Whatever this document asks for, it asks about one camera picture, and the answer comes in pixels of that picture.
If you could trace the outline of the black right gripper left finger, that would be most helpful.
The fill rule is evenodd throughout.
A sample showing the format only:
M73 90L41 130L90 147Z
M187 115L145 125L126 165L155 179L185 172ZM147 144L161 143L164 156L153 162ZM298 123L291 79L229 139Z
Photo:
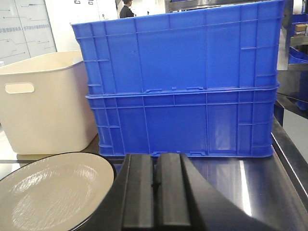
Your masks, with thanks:
M147 154L126 155L112 187L83 231L154 229L153 164Z

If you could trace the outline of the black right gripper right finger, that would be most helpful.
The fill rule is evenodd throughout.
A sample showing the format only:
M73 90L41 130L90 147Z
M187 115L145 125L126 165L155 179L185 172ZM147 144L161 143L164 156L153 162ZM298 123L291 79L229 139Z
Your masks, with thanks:
M185 154L157 160L158 231L272 231L214 188Z

